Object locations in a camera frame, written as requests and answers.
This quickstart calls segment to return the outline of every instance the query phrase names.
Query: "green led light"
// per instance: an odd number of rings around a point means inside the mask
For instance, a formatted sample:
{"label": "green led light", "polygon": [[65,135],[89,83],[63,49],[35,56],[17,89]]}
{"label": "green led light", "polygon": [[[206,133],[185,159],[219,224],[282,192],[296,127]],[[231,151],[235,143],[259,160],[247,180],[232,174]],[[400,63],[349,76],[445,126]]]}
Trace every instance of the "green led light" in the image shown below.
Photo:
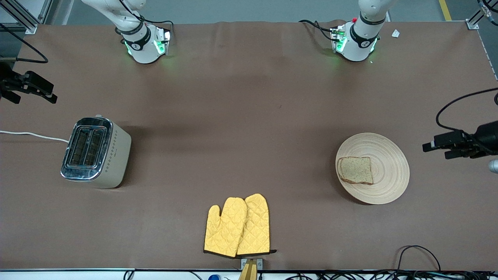
{"label": "green led light", "polygon": [[344,36],[343,39],[337,43],[337,51],[342,52],[344,50],[344,46],[346,45],[347,42],[348,42],[348,39],[346,38],[346,36]]}
{"label": "green led light", "polygon": [[154,43],[155,43],[155,46],[156,46],[157,52],[158,52],[159,54],[163,54],[163,53],[165,52],[165,50],[164,50],[164,44],[163,44],[163,43],[161,43],[161,42],[157,42],[157,41],[154,41]]}
{"label": "green led light", "polygon": [[375,48],[375,43],[377,43],[377,39],[375,39],[375,41],[373,41],[373,43],[372,43],[372,48],[370,49],[370,52],[373,52],[373,51],[374,51],[374,48]]}
{"label": "green led light", "polygon": [[129,54],[129,55],[132,55],[132,54],[131,54],[131,50],[129,49],[128,44],[126,43],[126,41],[124,42],[124,45],[126,46],[126,49],[128,49],[128,54]]}

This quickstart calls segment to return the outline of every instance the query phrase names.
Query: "white paper scrap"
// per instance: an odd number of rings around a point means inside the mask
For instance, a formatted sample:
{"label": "white paper scrap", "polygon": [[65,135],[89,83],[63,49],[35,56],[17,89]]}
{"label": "white paper scrap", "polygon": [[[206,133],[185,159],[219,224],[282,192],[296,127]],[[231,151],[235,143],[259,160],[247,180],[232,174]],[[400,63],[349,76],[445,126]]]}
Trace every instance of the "white paper scrap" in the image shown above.
{"label": "white paper scrap", "polygon": [[398,29],[395,29],[391,36],[393,36],[394,38],[398,38],[399,37]]}

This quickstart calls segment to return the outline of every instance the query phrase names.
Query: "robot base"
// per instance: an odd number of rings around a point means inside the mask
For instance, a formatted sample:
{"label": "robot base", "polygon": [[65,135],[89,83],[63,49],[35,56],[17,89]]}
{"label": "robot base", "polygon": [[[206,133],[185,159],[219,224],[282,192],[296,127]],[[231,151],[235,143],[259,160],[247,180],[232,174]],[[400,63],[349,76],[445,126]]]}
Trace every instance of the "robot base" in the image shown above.
{"label": "robot base", "polygon": [[351,26],[353,26],[353,24],[354,23],[351,21],[347,22],[344,25],[338,26],[335,33],[331,32],[332,38],[340,40],[339,42],[332,41],[332,49],[334,52],[340,53],[348,60],[362,61],[374,51],[377,40],[375,40],[372,44],[369,43],[367,47],[361,48],[351,37]]}
{"label": "robot base", "polygon": [[142,50],[135,50],[133,46],[128,46],[128,54],[133,59],[141,64],[149,64],[156,61],[161,55],[167,55],[170,31],[165,32],[163,28],[156,27],[148,24],[147,28],[150,29],[152,36],[149,41],[143,46]]}

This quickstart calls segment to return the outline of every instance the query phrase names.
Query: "brown table cover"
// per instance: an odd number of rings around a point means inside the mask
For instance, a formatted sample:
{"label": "brown table cover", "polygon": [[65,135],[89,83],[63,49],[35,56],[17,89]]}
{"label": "brown table cover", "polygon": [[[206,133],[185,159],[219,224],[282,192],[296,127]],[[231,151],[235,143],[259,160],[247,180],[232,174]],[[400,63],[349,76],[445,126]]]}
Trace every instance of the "brown table cover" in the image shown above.
{"label": "brown table cover", "polygon": [[[394,29],[399,38],[391,37]],[[109,26],[40,26],[27,40],[50,60],[17,63],[54,85],[0,102],[0,128],[69,138],[102,114],[132,148],[124,182],[101,190],[59,174],[65,143],[0,135],[1,268],[219,268],[203,254],[207,211],[263,194],[266,269],[393,268],[399,248],[430,249],[444,270],[498,267],[498,175],[491,157],[423,153],[438,110],[497,85],[476,31],[463,22],[389,22],[376,50],[348,62],[301,23],[175,26],[170,56],[135,63]],[[26,46],[20,56],[36,58]],[[473,133],[497,119],[492,94],[441,119]],[[388,137],[410,165],[406,192],[365,205],[340,185],[333,160],[351,135]],[[407,252],[405,269],[435,269]]]}

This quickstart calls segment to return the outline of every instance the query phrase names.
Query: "toaster slot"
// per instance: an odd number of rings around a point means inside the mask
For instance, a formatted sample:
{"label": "toaster slot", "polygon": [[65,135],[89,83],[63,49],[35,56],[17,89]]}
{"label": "toaster slot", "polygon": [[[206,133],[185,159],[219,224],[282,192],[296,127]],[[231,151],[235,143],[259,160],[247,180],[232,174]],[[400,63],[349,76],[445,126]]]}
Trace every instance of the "toaster slot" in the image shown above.
{"label": "toaster slot", "polygon": [[85,152],[85,146],[89,134],[89,129],[79,130],[76,141],[73,142],[71,156],[68,159],[70,165],[81,165],[81,161],[84,158],[83,155]]}
{"label": "toaster slot", "polygon": [[92,138],[90,139],[88,151],[85,156],[84,166],[95,166],[96,160],[99,155],[103,135],[104,135],[103,130],[92,131]]}

